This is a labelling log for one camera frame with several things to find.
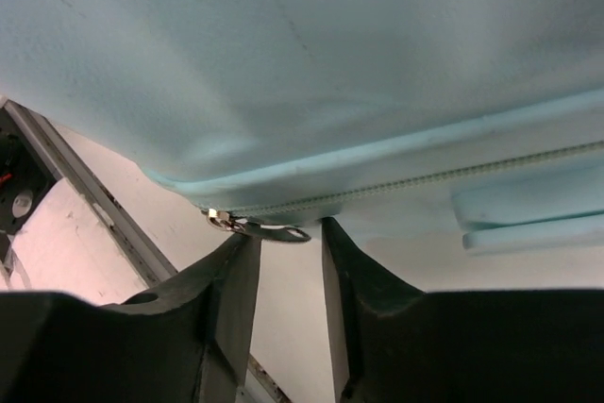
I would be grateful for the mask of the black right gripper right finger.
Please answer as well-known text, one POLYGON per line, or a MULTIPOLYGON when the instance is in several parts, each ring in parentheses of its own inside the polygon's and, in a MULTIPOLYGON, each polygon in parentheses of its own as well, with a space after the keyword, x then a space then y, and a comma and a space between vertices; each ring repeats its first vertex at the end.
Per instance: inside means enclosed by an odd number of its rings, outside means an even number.
POLYGON ((600 290, 423 292, 322 223, 339 402, 599 402, 600 290))

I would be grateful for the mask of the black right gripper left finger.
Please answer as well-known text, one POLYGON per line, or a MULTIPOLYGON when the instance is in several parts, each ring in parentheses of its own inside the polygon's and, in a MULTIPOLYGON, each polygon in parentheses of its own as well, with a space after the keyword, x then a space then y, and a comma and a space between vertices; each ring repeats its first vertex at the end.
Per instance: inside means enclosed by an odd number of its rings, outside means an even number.
POLYGON ((233 402, 243 388, 260 241, 235 234, 121 304, 1 296, 5 402, 233 402))

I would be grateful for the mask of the light blue hard-shell suitcase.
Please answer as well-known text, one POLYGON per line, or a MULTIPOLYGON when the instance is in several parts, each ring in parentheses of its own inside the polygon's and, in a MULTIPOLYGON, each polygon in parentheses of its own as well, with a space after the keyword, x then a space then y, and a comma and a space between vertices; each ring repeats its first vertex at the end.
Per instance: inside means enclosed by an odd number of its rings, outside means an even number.
POLYGON ((231 219, 603 242, 603 0, 1 0, 1 91, 231 219))

